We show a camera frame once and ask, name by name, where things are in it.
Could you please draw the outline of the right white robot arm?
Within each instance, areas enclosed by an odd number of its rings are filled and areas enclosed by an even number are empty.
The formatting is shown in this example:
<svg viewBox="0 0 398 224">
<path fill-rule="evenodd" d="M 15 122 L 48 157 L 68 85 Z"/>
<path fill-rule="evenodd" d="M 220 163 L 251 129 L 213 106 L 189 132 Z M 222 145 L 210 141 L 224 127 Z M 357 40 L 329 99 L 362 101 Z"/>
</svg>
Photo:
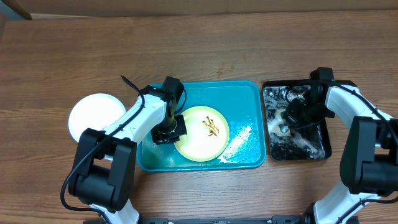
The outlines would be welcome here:
<svg viewBox="0 0 398 224">
<path fill-rule="evenodd" d="M 369 203 L 392 204 L 397 191 L 397 120 L 378 110 L 353 85 L 316 82 L 303 101 L 289 102 L 284 119 L 307 129 L 339 116 L 349 128 L 340 161 L 340 181 L 303 216 L 302 223 L 357 223 Z"/>
</svg>

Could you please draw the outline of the yellow green scrub sponge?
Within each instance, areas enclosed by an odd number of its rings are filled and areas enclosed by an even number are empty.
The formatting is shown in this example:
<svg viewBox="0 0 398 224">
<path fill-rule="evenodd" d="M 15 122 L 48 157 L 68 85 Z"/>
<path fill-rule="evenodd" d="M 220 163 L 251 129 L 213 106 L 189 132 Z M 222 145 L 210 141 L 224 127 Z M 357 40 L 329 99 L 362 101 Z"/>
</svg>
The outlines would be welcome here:
<svg viewBox="0 0 398 224">
<path fill-rule="evenodd" d="M 290 136 L 290 128 L 286 120 L 283 118 L 285 109 L 279 109 L 275 114 L 275 125 L 273 127 L 273 132 L 278 136 L 287 137 Z"/>
</svg>

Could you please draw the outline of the yellow-green rimmed plate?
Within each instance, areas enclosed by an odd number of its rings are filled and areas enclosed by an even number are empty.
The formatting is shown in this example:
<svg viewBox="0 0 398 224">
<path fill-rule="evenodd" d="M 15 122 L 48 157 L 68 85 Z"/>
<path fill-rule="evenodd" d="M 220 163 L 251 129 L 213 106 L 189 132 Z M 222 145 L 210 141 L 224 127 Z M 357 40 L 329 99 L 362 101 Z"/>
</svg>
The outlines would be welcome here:
<svg viewBox="0 0 398 224">
<path fill-rule="evenodd" d="M 185 158 L 206 162 L 218 157 L 229 141 L 229 125 L 224 116 L 208 106 L 194 106 L 183 113 L 186 135 L 174 145 Z"/>
</svg>

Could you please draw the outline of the white plate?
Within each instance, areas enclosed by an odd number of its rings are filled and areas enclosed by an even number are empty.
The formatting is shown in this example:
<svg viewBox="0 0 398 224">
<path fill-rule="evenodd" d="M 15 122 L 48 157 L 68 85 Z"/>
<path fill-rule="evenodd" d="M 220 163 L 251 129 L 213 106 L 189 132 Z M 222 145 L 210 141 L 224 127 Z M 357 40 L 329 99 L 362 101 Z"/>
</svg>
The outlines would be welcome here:
<svg viewBox="0 0 398 224">
<path fill-rule="evenodd" d="M 88 95 L 72 108 L 68 118 L 68 130 L 72 138 L 78 142 L 87 128 L 101 131 L 117 121 L 125 112 L 124 105 L 112 95 Z"/>
</svg>

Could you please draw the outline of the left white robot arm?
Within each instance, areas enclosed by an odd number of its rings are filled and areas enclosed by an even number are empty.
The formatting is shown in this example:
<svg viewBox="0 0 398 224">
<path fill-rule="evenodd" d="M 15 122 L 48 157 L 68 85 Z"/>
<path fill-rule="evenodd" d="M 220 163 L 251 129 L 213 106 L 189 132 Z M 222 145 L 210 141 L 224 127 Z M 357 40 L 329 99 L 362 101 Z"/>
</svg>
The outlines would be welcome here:
<svg viewBox="0 0 398 224">
<path fill-rule="evenodd" d="M 182 95 L 181 85 L 139 92 L 136 104 L 109 130 L 86 129 L 80 136 L 73 168 L 64 180 L 60 199 L 68 210 L 65 193 L 77 197 L 96 212 L 103 223 L 138 223 L 140 214 L 129 201 L 134 183 L 137 146 L 147 134 L 157 144 L 179 141 L 187 133 L 176 108 Z"/>
</svg>

